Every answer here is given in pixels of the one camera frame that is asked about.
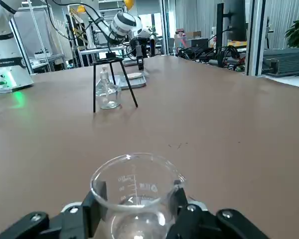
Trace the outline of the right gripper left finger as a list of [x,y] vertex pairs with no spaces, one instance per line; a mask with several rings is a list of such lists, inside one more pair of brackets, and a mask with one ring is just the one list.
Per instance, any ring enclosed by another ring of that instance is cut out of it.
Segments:
[[0,233],[0,239],[91,239],[107,209],[89,192],[79,206],[71,206],[50,218],[31,212]]

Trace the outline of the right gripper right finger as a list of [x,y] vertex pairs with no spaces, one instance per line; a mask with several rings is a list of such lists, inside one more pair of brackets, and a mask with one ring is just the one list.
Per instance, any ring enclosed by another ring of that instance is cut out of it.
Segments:
[[198,201],[188,201],[185,190],[177,188],[170,198],[175,222],[168,239],[267,239],[268,236],[235,209],[221,209],[216,214]]

